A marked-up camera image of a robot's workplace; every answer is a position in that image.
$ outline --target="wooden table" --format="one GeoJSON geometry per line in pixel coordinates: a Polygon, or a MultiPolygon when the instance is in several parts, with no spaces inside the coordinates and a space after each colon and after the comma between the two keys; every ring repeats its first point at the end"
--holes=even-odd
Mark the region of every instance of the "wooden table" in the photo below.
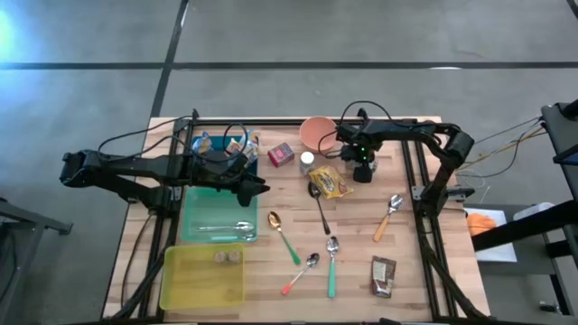
{"type": "MultiPolygon", "coordinates": [[[[169,118],[153,118],[150,126],[158,125],[169,118]]],[[[418,117],[440,121],[439,117],[418,117]]],[[[323,233],[317,203],[310,198],[306,187],[307,179],[299,173],[298,159],[275,168],[266,155],[267,150],[287,142],[298,157],[306,148],[299,140],[298,126],[252,127],[261,142],[259,154],[259,176],[266,179],[271,190],[259,196],[259,238],[245,245],[246,299],[245,303],[233,308],[167,311],[165,321],[376,321],[380,317],[392,320],[431,320],[424,283],[419,246],[415,235],[415,221],[407,187],[401,143],[384,142],[377,153],[379,166],[370,184],[353,182],[347,175],[348,184],[354,192],[336,200],[322,200],[331,234],[340,241],[340,252],[336,255],[337,297],[327,298],[329,255],[325,250],[327,236],[323,233]],[[378,224],[387,211],[387,201],[394,194],[401,194],[405,204],[390,219],[380,243],[372,241],[378,224]],[[269,228],[266,215],[276,211],[283,220],[283,230],[297,253],[305,260],[313,252],[321,255],[320,263],[300,279],[288,296],[281,289],[299,272],[301,266],[293,264],[279,234],[269,228]],[[397,261],[393,296],[378,298],[369,292],[370,262],[373,255],[397,261]]],[[[197,128],[212,135],[222,135],[224,127],[197,128]]],[[[161,137],[169,135],[172,124],[149,132],[144,147],[161,137]]],[[[145,157],[167,154],[169,142],[149,152],[145,157]]],[[[412,153],[415,149],[410,144],[412,153]]],[[[431,178],[437,172],[439,161],[425,147],[425,156],[431,178]]],[[[413,159],[415,171],[416,159],[413,159]]],[[[316,165],[330,164],[344,172],[341,160],[327,161],[316,155],[316,165]]],[[[139,179],[147,185],[154,181],[139,179]]],[[[461,205],[448,203],[447,207],[461,205]]],[[[120,288],[128,257],[135,244],[136,236],[147,218],[146,209],[140,204],[131,205],[118,248],[117,262],[111,279],[103,316],[114,314],[120,308],[120,288]]],[[[480,270],[471,244],[470,234],[463,213],[444,210],[439,217],[445,252],[452,277],[464,293],[482,312],[489,314],[480,270]]],[[[148,251],[151,244],[153,222],[149,222],[141,245],[128,276],[126,296],[136,288],[145,273],[148,251]]],[[[177,235],[177,245],[182,242],[177,235]]],[[[160,276],[156,279],[151,296],[149,312],[154,314],[158,302],[160,276]]],[[[436,276],[438,300],[445,310],[441,282],[436,276]]]]}

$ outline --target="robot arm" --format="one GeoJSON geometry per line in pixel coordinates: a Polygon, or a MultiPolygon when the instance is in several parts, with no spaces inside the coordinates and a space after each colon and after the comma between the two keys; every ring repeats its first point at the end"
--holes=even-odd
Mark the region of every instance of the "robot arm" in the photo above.
{"type": "Polygon", "coordinates": [[[64,154],[60,179],[62,184],[72,188],[97,186],[113,191],[124,200],[139,200],[152,210],[166,207],[172,197],[171,187],[188,185],[230,190],[237,194],[243,207],[247,207],[254,196],[269,190],[265,180],[245,170],[247,158],[244,155],[227,162],[223,161],[227,157],[222,152],[209,152],[204,157],[206,159],[176,154],[153,159],[123,159],[122,156],[83,150],[64,154]],[[161,186],[149,188],[119,175],[152,178],[161,186]]]}
{"type": "Polygon", "coordinates": [[[363,109],[359,127],[348,123],[337,126],[337,140],[342,141],[340,157],[355,162],[353,180],[371,182],[370,164],[375,160],[375,151],[384,141],[417,141],[427,145],[432,154],[440,159],[441,166],[435,179],[421,192],[418,213],[424,217],[437,217],[448,199],[447,183],[453,172],[464,162],[473,139],[457,125],[448,123],[416,122],[415,120],[371,120],[363,109]],[[436,135],[447,135],[448,141],[441,147],[436,135]]]}

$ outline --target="spoon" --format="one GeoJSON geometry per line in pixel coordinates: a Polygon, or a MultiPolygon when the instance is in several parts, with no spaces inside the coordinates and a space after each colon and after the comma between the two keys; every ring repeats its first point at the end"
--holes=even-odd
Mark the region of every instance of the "spoon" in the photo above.
{"type": "Polygon", "coordinates": [[[198,231],[214,231],[214,230],[221,230],[221,229],[235,229],[243,232],[251,232],[255,230],[255,226],[246,221],[239,221],[235,224],[235,226],[215,226],[215,227],[198,227],[198,231]]]}
{"type": "Polygon", "coordinates": [[[335,254],[340,250],[340,242],[337,241],[335,236],[331,236],[327,241],[327,251],[331,256],[331,263],[329,266],[329,291],[327,292],[328,297],[335,297],[335,254]]]}
{"type": "Polygon", "coordinates": [[[271,211],[267,215],[267,220],[269,220],[269,226],[271,226],[271,228],[273,228],[273,229],[276,229],[279,232],[279,234],[281,234],[281,238],[283,239],[283,241],[287,245],[287,249],[289,249],[289,253],[291,253],[291,257],[293,258],[293,262],[295,263],[295,265],[299,265],[301,263],[299,256],[291,248],[291,245],[289,245],[289,242],[287,241],[287,239],[283,235],[283,232],[281,231],[281,218],[279,218],[279,216],[276,213],[271,211]]]}
{"type": "Polygon", "coordinates": [[[316,266],[317,263],[319,263],[319,254],[313,253],[313,254],[309,255],[309,257],[307,257],[307,266],[305,266],[304,269],[301,270],[301,272],[297,276],[295,276],[295,278],[283,288],[281,293],[282,294],[288,294],[289,291],[291,290],[291,287],[295,284],[297,279],[299,279],[299,277],[301,275],[303,275],[305,273],[305,271],[309,270],[310,267],[316,266]]]}
{"type": "Polygon", "coordinates": [[[389,216],[391,216],[391,214],[393,212],[398,211],[403,202],[404,202],[404,198],[402,198],[401,195],[396,194],[396,195],[391,197],[391,200],[389,200],[389,209],[387,210],[387,214],[383,218],[383,220],[381,221],[381,224],[379,225],[378,230],[376,231],[375,235],[373,235],[373,241],[374,242],[378,243],[379,240],[381,240],[381,237],[383,236],[383,232],[386,230],[387,222],[389,221],[389,216]]]}
{"type": "Polygon", "coordinates": [[[322,192],[319,190],[317,185],[312,181],[309,182],[307,189],[309,190],[309,195],[312,198],[317,200],[317,205],[319,206],[319,212],[321,212],[321,214],[322,214],[323,230],[325,230],[325,235],[329,235],[331,233],[331,230],[329,229],[329,225],[327,224],[327,220],[325,220],[325,216],[323,216],[322,205],[321,205],[321,203],[319,203],[319,197],[322,195],[322,192]]]}

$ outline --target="concrete floor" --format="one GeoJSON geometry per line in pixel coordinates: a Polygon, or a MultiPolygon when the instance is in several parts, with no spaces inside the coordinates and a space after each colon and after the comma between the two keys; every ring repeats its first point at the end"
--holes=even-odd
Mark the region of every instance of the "concrete floor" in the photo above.
{"type": "MultiPolygon", "coordinates": [[[[163,62],[179,4],[4,0],[0,62],[163,62]]],[[[577,31],[565,0],[197,0],[175,61],[565,61],[578,58],[577,31]]],[[[99,317],[126,204],[103,190],[62,186],[61,157],[144,128],[160,76],[160,70],[0,70],[0,196],[75,224],[68,237],[47,233],[42,240],[20,323],[99,317]]],[[[193,107],[202,116],[338,115],[350,101],[371,99],[394,116],[441,116],[481,138],[537,116],[542,105],[576,99],[576,80],[578,70],[555,69],[178,70],[160,115],[187,115],[193,107]]],[[[476,146],[472,157],[507,136],[513,135],[476,146]]],[[[135,136],[109,151],[133,153],[142,143],[135,136]]],[[[487,203],[568,200],[553,154],[545,136],[521,145],[512,169],[487,179],[471,201],[479,202],[488,186],[487,203]]],[[[503,153],[475,170],[499,171],[509,159],[503,153]]],[[[527,305],[534,297],[551,299],[551,288],[532,284],[543,282],[484,276],[492,313],[561,323],[504,307],[520,306],[520,297],[527,305]],[[524,283],[536,294],[524,294],[524,283]]]]}

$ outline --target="black cable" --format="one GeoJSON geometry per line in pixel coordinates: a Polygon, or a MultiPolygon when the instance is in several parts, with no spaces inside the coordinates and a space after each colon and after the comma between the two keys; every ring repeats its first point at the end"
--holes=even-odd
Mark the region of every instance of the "black cable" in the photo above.
{"type": "Polygon", "coordinates": [[[2,302],[2,300],[4,299],[6,294],[8,293],[8,289],[10,288],[10,283],[12,283],[12,280],[14,279],[14,276],[16,275],[16,271],[18,270],[18,260],[16,258],[16,238],[14,237],[14,233],[12,232],[13,230],[9,230],[9,231],[10,231],[10,239],[12,239],[12,263],[14,264],[14,268],[12,270],[12,273],[10,274],[10,279],[8,279],[8,283],[6,284],[6,287],[2,290],[2,294],[0,295],[0,302],[2,302]]]}
{"type": "Polygon", "coordinates": [[[102,147],[105,146],[105,144],[108,144],[108,143],[110,143],[110,142],[112,142],[112,141],[115,141],[115,140],[118,140],[118,139],[122,139],[122,138],[127,137],[127,136],[130,136],[130,135],[139,135],[139,134],[144,133],[144,132],[153,131],[154,129],[156,129],[156,128],[162,126],[162,125],[166,125],[166,124],[169,124],[169,123],[172,123],[172,122],[176,122],[176,121],[178,121],[178,120],[182,120],[182,119],[187,118],[187,117],[191,117],[191,116],[181,116],[181,117],[177,117],[177,118],[174,118],[174,119],[171,119],[171,120],[168,120],[168,121],[164,121],[164,122],[162,122],[161,124],[155,125],[155,126],[153,126],[153,127],[149,127],[149,128],[143,129],[143,130],[134,131],[134,132],[129,132],[129,133],[127,133],[127,134],[117,135],[117,136],[113,136],[113,137],[111,137],[111,138],[108,138],[107,140],[103,141],[102,144],[100,144],[100,145],[98,146],[98,149],[97,149],[98,158],[99,158],[100,161],[105,161],[105,160],[106,160],[106,159],[104,159],[104,158],[102,157],[102,154],[103,154],[103,153],[102,153],[102,147]]]}
{"type": "MultiPolygon", "coordinates": [[[[354,101],[354,102],[351,102],[349,105],[347,105],[347,107],[345,107],[345,109],[343,110],[343,113],[341,114],[340,125],[341,125],[341,123],[343,123],[343,117],[345,117],[345,114],[347,113],[347,111],[348,111],[352,106],[357,105],[357,104],[370,104],[370,105],[373,105],[374,107],[377,107],[377,108],[381,109],[381,110],[386,114],[387,118],[388,118],[394,125],[397,125],[397,126],[400,126],[400,127],[406,127],[406,128],[412,128],[412,127],[413,127],[413,126],[411,126],[411,125],[402,125],[402,124],[399,124],[398,122],[396,122],[396,120],[393,119],[393,117],[391,117],[391,115],[389,114],[389,112],[387,112],[387,110],[386,110],[384,107],[382,107],[380,104],[378,104],[378,103],[376,103],[376,102],[374,102],[374,101],[371,101],[371,100],[356,100],[356,101],[354,101]]],[[[436,125],[436,123],[421,123],[421,124],[420,124],[420,126],[423,126],[423,125],[436,125]]],[[[433,138],[438,145],[441,145],[441,144],[442,144],[442,140],[441,140],[438,136],[436,136],[436,135],[428,135],[428,136],[430,136],[431,138],[433,138]]]]}
{"type": "Polygon", "coordinates": [[[105,159],[105,158],[102,156],[102,155],[104,154],[104,153],[102,153],[102,147],[103,147],[105,144],[108,144],[108,143],[110,143],[110,142],[112,142],[112,141],[115,141],[115,140],[118,140],[118,139],[122,139],[122,138],[127,137],[127,136],[130,136],[130,135],[138,135],[138,134],[141,134],[141,133],[144,133],[144,132],[149,132],[149,131],[152,131],[152,130],[160,127],[161,125],[166,125],[166,124],[169,124],[169,123],[172,123],[172,122],[176,122],[176,121],[178,121],[178,120],[182,120],[182,119],[187,118],[187,117],[191,117],[191,116],[181,116],[181,117],[177,117],[177,118],[174,118],[174,119],[171,119],[171,120],[168,120],[168,121],[164,121],[164,122],[162,122],[162,123],[159,124],[159,125],[155,125],[155,126],[153,126],[153,127],[149,127],[149,128],[147,128],[147,129],[143,129],[143,130],[139,130],[139,131],[134,131],[134,132],[129,132],[129,133],[127,133],[127,134],[117,135],[117,136],[113,136],[113,137],[111,137],[111,138],[108,138],[108,139],[105,140],[102,144],[100,144],[100,145],[98,146],[98,149],[97,149],[98,158],[99,158],[100,161],[105,162],[105,163],[118,162],[118,161],[122,161],[122,160],[124,160],[124,159],[130,159],[130,158],[134,158],[134,157],[137,157],[137,156],[141,156],[141,155],[143,155],[143,154],[145,154],[145,153],[148,153],[148,152],[150,152],[151,150],[153,150],[155,147],[157,147],[159,144],[161,144],[164,140],[166,140],[166,139],[174,139],[174,140],[178,141],[180,144],[182,144],[182,146],[184,147],[184,150],[185,150],[185,151],[188,151],[188,152],[192,153],[193,155],[195,155],[196,157],[198,157],[198,158],[200,158],[200,159],[202,159],[202,160],[205,160],[205,161],[211,162],[211,163],[214,163],[214,162],[215,162],[215,163],[223,163],[223,162],[227,162],[227,161],[230,161],[230,160],[233,160],[233,159],[237,159],[237,158],[243,153],[243,151],[245,150],[245,148],[247,147],[247,143],[248,143],[247,129],[245,128],[244,125],[242,125],[242,124],[240,124],[240,123],[233,123],[233,124],[228,125],[228,126],[227,126],[227,129],[225,129],[225,134],[223,135],[223,148],[224,148],[225,151],[227,152],[227,149],[225,148],[225,145],[224,145],[225,138],[227,137],[228,130],[229,130],[232,126],[234,126],[234,125],[238,125],[238,126],[240,126],[240,127],[243,129],[243,133],[245,134],[245,142],[243,143],[243,148],[241,149],[240,152],[238,152],[237,154],[233,154],[233,155],[231,155],[230,157],[227,157],[227,158],[225,158],[225,159],[221,159],[221,160],[210,159],[210,158],[207,158],[206,156],[204,156],[204,155],[202,155],[202,154],[200,154],[200,153],[196,153],[196,152],[194,152],[185,142],[183,142],[181,139],[179,139],[178,137],[176,137],[176,136],[174,136],[174,135],[167,135],[167,136],[163,137],[161,140],[159,140],[159,141],[157,141],[156,143],[154,143],[153,145],[151,145],[149,148],[147,148],[147,149],[145,149],[145,150],[143,150],[143,151],[141,151],[141,152],[138,152],[138,153],[133,153],[133,154],[129,154],[129,155],[126,155],[126,156],[123,156],[123,157],[119,157],[119,158],[115,158],[115,159],[108,159],[108,160],[105,159]]]}
{"type": "Polygon", "coordinates": [[[329,152],[327,152],[327,153],[323,153],[323,152],[322,152],[322,142],[323,142],[323,139],[325,139],[326,137],[328,137],[328,136],[330,136],[330,135],[335,135],[336,133],[337,133],[337,130],[329,132],[328,134],[322,136],[322,138],[319,139],[319,143],[317,143],[317,151],[319,152],[320,155],[322,155],[323,157],[325,157],[325,158],[327,158],[327,159],[333,159],[333,158],[337,158],[337,157],[340,156],[339,154],[338,154],[338,155],[335,155],[335,156],[328,156],[328,154],[329,154],[329,153],[340,152],[341,149],[329,151],[329,152]]]}
{"type": "Polygon", "coordinates": [[[138,244],[140,243],[141,238],[143,237],[143,233],[145,232],[146,225],[148,224],[148,222],[151,220],[151,218],[153,216],[154,216],[154,214],[151,214],[150,216],[148,216],[148,218],[144,222],[143,226],[141,227],[141,230],[138,232],[138,236],[136,236],[135,245],[133,246],[133,251],[131,252],[130,257],[128,258],[128,264],[126,265],[125,276],[123,276],[123,283],[120,286],[120,306],[121,307],[125,304],[125,286],[126,286],[126,280],[128,278],[128,272],[130,271],[130,266],[132,265],[133,259],[135,258],[136,249],[138,248],[138,244]]]}

